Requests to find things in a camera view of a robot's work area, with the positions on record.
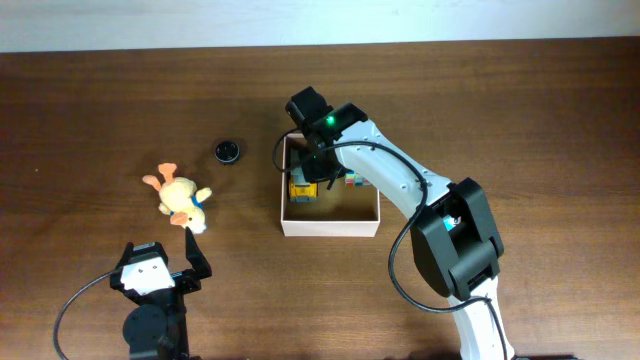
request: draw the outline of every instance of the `toy head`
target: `toy head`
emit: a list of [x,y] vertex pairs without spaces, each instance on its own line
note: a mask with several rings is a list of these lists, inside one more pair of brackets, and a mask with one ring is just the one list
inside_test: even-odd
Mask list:
[[201,234],[207,229],[204,223],[204,211],[197,206],[171,215],[171,224],[189,228],[194,234]]

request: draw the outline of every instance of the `wooden table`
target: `wooden table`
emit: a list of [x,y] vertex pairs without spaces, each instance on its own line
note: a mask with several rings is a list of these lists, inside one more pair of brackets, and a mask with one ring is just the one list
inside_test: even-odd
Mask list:
[[[183,231],[140,178],[160,162],[209,185],[214,269],[186,297],[205,359],[382,359],[456,353],[450,315],[421,313],[386,261],[405,219],[383,200],[375,238],[284,238],[270,151],[289,97],[313,85],[354,102],[418,162],[486,190],[506,252],[500,305],[520,354],[640,354],[640,39],[40,53],[0,56],[3,359],[55,353],[62,304],[160,241],[187,266]],[[212,145],[243,157],[221,166]],[[445,305],[406,242],[398,273]],[[134,304],[107,284],[65,317],[71,359],[124,359]]]

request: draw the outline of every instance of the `background wall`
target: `background wall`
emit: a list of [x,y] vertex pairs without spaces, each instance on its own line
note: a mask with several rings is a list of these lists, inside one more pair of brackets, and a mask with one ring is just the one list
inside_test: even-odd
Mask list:
[[4,0],[0,52],[640,35],[640,0]]

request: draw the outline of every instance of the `yellow plush toy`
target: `yellow plush toy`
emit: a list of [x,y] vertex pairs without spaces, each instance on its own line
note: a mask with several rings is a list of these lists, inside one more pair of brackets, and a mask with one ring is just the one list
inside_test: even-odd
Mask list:
[[169,221],[172,225],[189,227],[194,234],[200,234],[207,228],[202,202],[211,196],[211,189],[207,187],[197,190],[193,181],[183,177],[174,178],[173,173],[177,168],[176,164],[171,163],[158,165],[158,171],[164,177],[164,184],[160,184],[158,178],[153,175],[145,175],[142,181],[158,191],[158,209],[161,213],[171,216]]

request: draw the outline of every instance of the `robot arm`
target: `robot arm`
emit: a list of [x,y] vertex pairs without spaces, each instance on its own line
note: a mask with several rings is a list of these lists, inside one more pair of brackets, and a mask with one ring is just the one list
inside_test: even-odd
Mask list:
[[[366,145],[323,148],[352,141],[369,141],[390,148],[408,160],[427,183],[427,206],[411,228],[414,261],[427,283],[451,306],[474,297],[492,300],[498,324],[483,302],[454,312],[464,360],[503,358],[498,326],[502,327],[497,301],[497,259],[504,252],[489,204],[480,186],[471,179],[459,184],[418,164],[389,142],[367,115],[352,104],[338,109],[309,87],[293,96],[287,112],[301,129],[317,158],[302,166],[307,181],[336,178],[343,168],[364,176],[405,217],[410,218],[422,198],[420,180],[386,151]],[[505,337],[508,358],[514,350]]]

